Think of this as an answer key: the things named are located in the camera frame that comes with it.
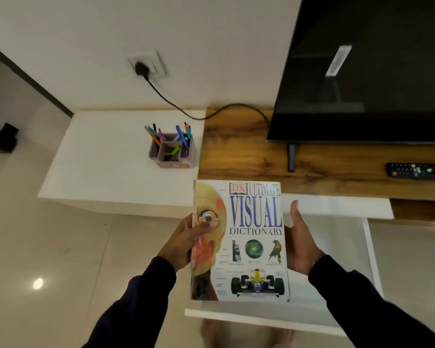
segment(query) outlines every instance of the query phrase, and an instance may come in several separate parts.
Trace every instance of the wall socket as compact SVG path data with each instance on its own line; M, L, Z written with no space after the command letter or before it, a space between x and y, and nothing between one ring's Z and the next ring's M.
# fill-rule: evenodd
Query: wall socket
M135 55L128 56L128 62L135 74L135 64L142 62L150 69L150 75L154 78L166 77L167 73L157 51L139 52Z

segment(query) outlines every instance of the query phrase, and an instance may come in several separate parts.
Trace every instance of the power cord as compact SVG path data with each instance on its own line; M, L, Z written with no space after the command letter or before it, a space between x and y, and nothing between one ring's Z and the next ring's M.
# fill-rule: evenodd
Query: power cord
M153 85L153 83L150 81L150 78L148 78L148 74L150 73L150 69L144 65L142 62L137 62L135 64L135 73L138 76L143 76L145 78L145 80L148 82L148 84L150 84L150 86L153 88L154 91L156 91L156 93L160 96L161 99L163 99L164 101L166 101L169 105L174 106L177 110L179 110L180 112L182 112L184 115L186 115L187 117L196 120L196 121L203 121L203 120L207 120L215 115L217 115L219 112L231 107L231 106L242 106L242 107L247 107L249 109L255 110L257 111L266 121L266 123L269 125L270 121L269 119L266 117L266 115L264 113L262 113L261 110L257 109L256 107L253 107L251 105L248 104L243 104L243 103L232 103L232 104L227 104L225 106L222 106L219 110L215 111L214 113L212 113L211 115L207 116L207 117L203 117L203 118L196 118L196 117L192 117L190 116L188 113L186 113L184 110L182 110L179 106L175 105L174 103L170 102L168 99L166 99L158 90L157 88L155 88L155 86Z

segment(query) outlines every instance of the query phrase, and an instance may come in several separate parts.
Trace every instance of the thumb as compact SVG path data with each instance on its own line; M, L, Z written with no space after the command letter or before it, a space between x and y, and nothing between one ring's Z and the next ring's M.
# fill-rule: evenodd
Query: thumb
M298 200L294 200L290 205L290 216L293 220L293 226L296 229L299 229L300 227L307 227L306 223L303 221L300 211L298 211Z
M209 233L216 229L218 222L216 220L210 222L203 222L194 228L189 229L190 236L195 238L201 234Z

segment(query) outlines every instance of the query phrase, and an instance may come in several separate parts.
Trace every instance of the black plug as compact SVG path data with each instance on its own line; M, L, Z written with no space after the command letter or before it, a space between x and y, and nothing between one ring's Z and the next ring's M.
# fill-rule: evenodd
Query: black plug
M145 66L142 62L138 61L135 66L135 74L138 76L143 76L145 80L148 80L148 74L150 73L150 69Z

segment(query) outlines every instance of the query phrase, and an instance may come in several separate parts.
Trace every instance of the pen holder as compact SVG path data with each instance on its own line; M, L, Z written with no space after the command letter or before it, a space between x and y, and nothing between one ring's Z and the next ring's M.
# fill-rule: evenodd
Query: pen holder
M181 139L174 141L175 137L177 137L177 133L163 133L161 146L152 140L148 157L161 168L193 168L197 153L193 135L190 137L189 150ZM171 155L178 146L180 147L179 151Z

